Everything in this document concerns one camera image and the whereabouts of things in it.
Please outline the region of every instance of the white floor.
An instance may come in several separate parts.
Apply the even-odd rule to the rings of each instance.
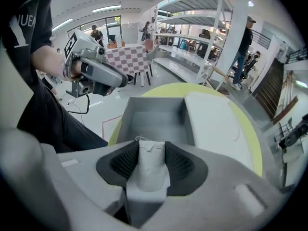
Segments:
[[[144,87],[141,87],[140,76],[137,75],[136,84],[128,84],[124,88],[118,88],[109,96],[102,97],[97,94],[90,94],[90,109],[86,115],[72,114],[78,121],[97,135],[109,141],[119,119],[121,118],[129,97],[139,97],[149,90],[169,83],[181,82],[180,79],[169,73],[156,64],[152,64],[153,77],[150,75],[151,85],[147,79],[144,80]],[[66,90],[71,90],[69,81],[55,87],[57,96],[62,97],[61,105],[67,111],[85,112],[87,109],[87,97],[75,99]]]

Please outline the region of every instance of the floor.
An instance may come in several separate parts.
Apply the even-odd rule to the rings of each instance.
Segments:
[[[140,76],[137,76],[136,85],[128,84],[124,88],[115,89],[114,92],[106,97],[96,94],[90,94],[90,109],[86,115],[72,114],[77,120],[82,122],[86,127],[98,134],[100,137],[109,141],[118,121],[120,120],[129,97],[139,97],[147,91],[169,83],[182,82],[172,73],[168,72],[156,64],[152,64],[153,77],[151,77],[151,85],[145,78],[144,87],[141,87]],[[246,114],[253,124],[258,137],[262,137],[262,128],[268,126],[270,120],[259,105],[259,103],[249,94],[247,87],[241,91],[235,91],[229,84],[224,84],[229,91],[229,98],[233,100]],[[68,111],[85,112],[87,108],[87,98],[73,98],[66,94],[66,90],[71,90],[70,82],[66,81],[56,86],[58,97],[62,97],[61,104]],[[265,138],[260,140],[262,148],[263,169],[266,178],[275,187],[281,188],[279,156],[273,157],[274,151],[271,151],[270,141]]]

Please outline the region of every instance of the jeans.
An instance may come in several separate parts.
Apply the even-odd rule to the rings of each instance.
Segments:
[[[245,63],[245,56],[237,52],[231,67],[233,67],[236,61],[237,61],[237,70],[235,71],[234,74],[233,84],[237,84],[239,82],[239,78],[241,76]]]
[[[64,117],[64,137],[62,145],[56,149],[57,153],[84,151],[108,145],[108,142],[86,128],[65,109],[62,108],[62,110]]]

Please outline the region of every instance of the checkered tablecloth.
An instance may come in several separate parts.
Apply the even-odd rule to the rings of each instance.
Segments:
[[[133,75],[134,73],[148,72],[149,70],[146,51],[143,45],[108,49],[106,51],[106,58],[109,64],[125,74]]]

